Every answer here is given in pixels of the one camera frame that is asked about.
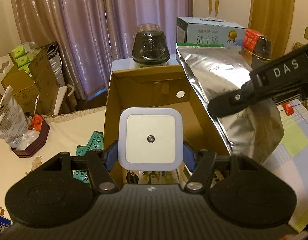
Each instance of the white lettering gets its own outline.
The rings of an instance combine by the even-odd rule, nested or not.
[[[295,59],[292,60],[292,65],[294,69],[297,69],[299,67],[299,64],[296,62]]]
[[[286,71],[291,72],[291,70],[288,68],[288,66],[286,66],[286,65],[284,64],[284,74],[286,74]]]
[[[273,71],[274,71],[274,74],[275,74],[276,77],[281,76],[281,71],[277,67],[274,68]]]

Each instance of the orange flower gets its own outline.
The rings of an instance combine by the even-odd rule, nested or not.
[[[36,131],[40,132],[42,123],[43,118],[39,114],[35,114],[35,116],[31,120],[31,125]]]

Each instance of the purple curtain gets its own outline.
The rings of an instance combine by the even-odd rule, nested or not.
[[[192,0],[60,0],[60,5],[87,96],[108,88],[113,60],[132,56],[137,25],[158,24],[173,54],[176,17],[192,14]]]

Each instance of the blue box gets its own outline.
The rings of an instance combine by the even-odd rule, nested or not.
[[[11,227],[11,225],[12,222],[9,219],[0,216],[0,235]]]

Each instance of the beige tablecloth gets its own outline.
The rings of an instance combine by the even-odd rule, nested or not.
[[[49,117],[45,120],[50,126],[46,144],[32,158],[18,158],[0,139],[0,206],[5,209],[4,216],[7,218],[9,214],[5,207],[5,195],[12,185],[31,170],[33,160],[41,156],[44,163],[62,151],[75,156],[77,145],[86,145],[94,131],[104,131],[105,107]]]

